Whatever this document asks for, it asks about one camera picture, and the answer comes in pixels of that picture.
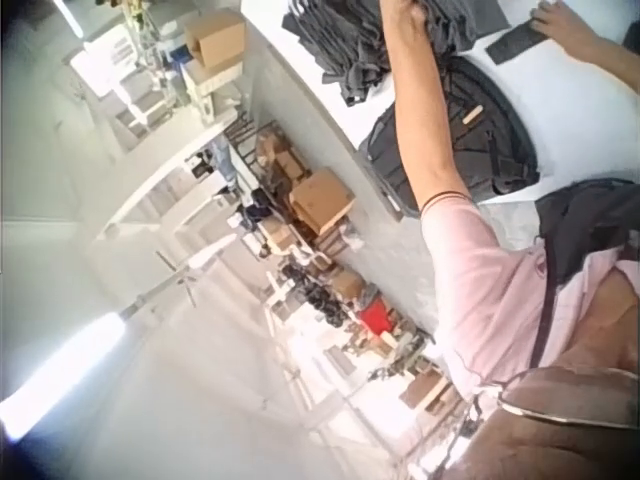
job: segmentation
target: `red item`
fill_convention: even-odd
[[[364,323],[369,330],[380,336],[382,332],[390,332],[393,330],[387,307],[380,297],[376,298],[371,304],[358,313],[360,321]]]

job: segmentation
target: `hand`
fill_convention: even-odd
[[[414,0],[380,0],[380,11],[386,26],[424,30],[426,13]]]
[[[531,10],[532,28],[555,40],[568,55],[593,62],[602,39],[562,0],[540,2]]]

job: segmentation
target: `stack of clothes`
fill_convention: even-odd
[[[436,57],[463,52],[477,38],[509,27],[497,0],[418,0]],[[380,0],[291,0],[282,26],[338,82],[347,105],[364,102],[390,71]]]

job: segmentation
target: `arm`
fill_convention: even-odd
[[[598,37],[597,46],[588,61],[640,93],[640,56],[617,43]]]
[[[469,196],[453,161],[440,76],[412,0],[380,0],[384,35],[396,91],[396,125],[402,164],[422,209],[435,195]]]
[[[540,2],[531,15],[533,28],[555,40],[568,55],[602,68],[640,93],[640,56],[599,37],[561,0]]]

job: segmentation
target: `black fabric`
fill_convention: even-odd
[[[461,57],[442,68],[454,160],[476,202],[513,193],[538,182],[535,149],[513,107],[495,84]],[[463,120],[478,105],[483,110]],[[419,216],[396,137],[395,105],[376,122],[360,151],[387,194],[406,215]]]
[[[533,342],[533,351],[529,360],[529,368],[538,368],[544,348],[549,340],[551,332],[551,324],[553,323],[553,310],[556,304],[556,289],[558,287],[555,275],[549,275],[549,272],[556,271],[555,251],[551,248],[547,250],[547,284],[544,289],[544,299],[542,301],[542,311],[540,312],[540,323],[536,332],[536,339]]]
[[[509,26],[497,0],[419,2],[437,57],[468,50],[477,38]],[[364,102],[390,71],[379,0],[292,0],[282,27],[315,57],[323,83],[340,84],[349,106]]]
[[[531,20],[529,20],[502,35],[486,48],[486,52],[496,65],[500,65],[548,38],[543,33],[533,30],[531,28]]]
[[[640,55],[640,20],[631,24],[622,44],[632,52]]]
[[[529,367],[540,364],[553,321],[558,287],[582,270],[590,253],[630,246],[640,233],[640,185],[588,180],[536,202],[547,254],[547,286]],[[638,245],[633,245],[636,258]]]

